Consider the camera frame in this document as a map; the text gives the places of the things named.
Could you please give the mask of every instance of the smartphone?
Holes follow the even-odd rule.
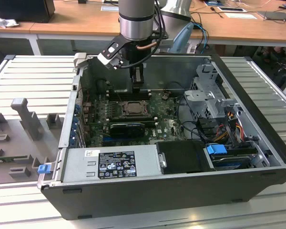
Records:
[[[226,11],[226,12],[246,12],[243,8],[233,8],[233,7],[222,7],[219,6],[218,9],[221,11]]]

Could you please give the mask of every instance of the circuit board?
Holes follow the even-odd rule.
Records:
[[[177,104],[174,98],[163,100],[162,96],[163,93],[152,93],[149,100],[142,102],[142,104],[146,104],[148,107],[153,120],[156,117],[156,121],[153,121],[152,125],[145,125],[144,136],[116,139],[110,136],[109,131],[112,124],[109,118],[111,113],[110,107],[112,107],[112,103],[123,105],[125,101],[109,101],[105,95],[99,95],[97,99],[92,101],[92,115],[88,121],[91,143],[89,147],[153,145],[158,141],[185,140],[183,129],[178,124],[175,116]]]

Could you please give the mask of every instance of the motherboard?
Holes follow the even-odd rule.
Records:
[[[89,147],[153,145],[161,141],[185,140],[177,122],[175,97],[152,92],[147,100],[110,100],[98,95],[91,101]]]

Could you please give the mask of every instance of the wooden desk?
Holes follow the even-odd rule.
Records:
[[[243,0],[243,2],[247,5],[258,7],[267,1]],[[261,8],[250,8],[244,5],[241,5],[240,7],[247,11],[275,11],[278,10],[278,6],[282,6],[283,3],[283,1],[272,0]],[[204,3],[199,2],[196,4],[195,8],[191,9],[191,11],[203,6]],[[210,10],[210,7],[197,11],[213,12]],[[260,45],[260,42],[269,42],[274,44],[281,43],[280,46],[286,46],[286,22],[281,24],[270,20],[264,21],[259,14],[251,14],[254,15],[257,20],[228,18],[224,13],[221,14],[224,17],[223,19],[216,13],[200,14],[200,16],[202,18],[204,28],[210,34],[209,39],[212,43],[225,44],[224,41],[231,41],[231,43],[235,44],[242,42],[244,44],[248,43],[254,45],[254,43],[256,43],[256,45]],[[197,13],[193,14],[193,17],[199,22]],[[191,38],[201,38],[200,34],[198,31],[195,31],[192,33]]]
[[[242,0],[242,2],[258,7],[267,0]],[[272,0],[258,9],[244,5],[241,7],[247,11],[274,11],[278,10],[278,6],[282,3],[284,2]],[[30,41],[34,54],[41,55],[39,39],[109,41],[119,34],[118,12],[101,11],[101,3],[78,4],[77,1],[54,0],[54,4],[56,11],[49,23],[20,22],[19,27],[0,28],[0,37],[26,38]],[[252,13],[257,20],[232,19],[221,14],[224,17],[222,19],[215,13],[203,14],[212,11],[210,7],[199,9],[205,6],[200,0],[193,0],[191,6],[190,11],[198,9],[197,12],[202,12],[200,14],[202,23],[209,32],[210,44],[286,47],[286,22],[280,24],[274,21],[263,21],[257,13]],[[196,13],[193,17],[199,21]],[[201,31],[193,31],[190,42],[197,43],[201,37]]]
[[[102,4],[55,0],[55,14],[49,23],[35,23],[36,34],[117,36],[120,33],[119,13],[101,11]]]
[[[0,32],[6,33],[30,33],[30,28],[33,26],[33,22],[21,22],[19,26],[8,27],[6,29],[0,27]]]

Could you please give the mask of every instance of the aluminum profile table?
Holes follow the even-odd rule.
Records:
[[[286,144],[286,95],[252,60],[243,57],[222,59]],[[224,88],[233,98],[226,84]]]
[[[286,96],[253,62],[244,58],[223,58],[223,60],[286,142],[286,125],[285,127],[281,126],[286,123]],[[273,102],[272,106],[266,106],[271,101]],[[11,184],[9,187],[0,186],[0,227],[5,229],[18,227],[21,229],[31,229],[32,227],[63,227],[64,229],[286,229],[286,183],[268,187],[246,203],[76,221],[62,219],[59,212],[37,189],[35,182]]]
[[[38,118],[48,113],[65,116],[73,77],[73,56],[8,56],[0,65],[0,113],[19,119],[10,104],[27,98],[28,110]]]

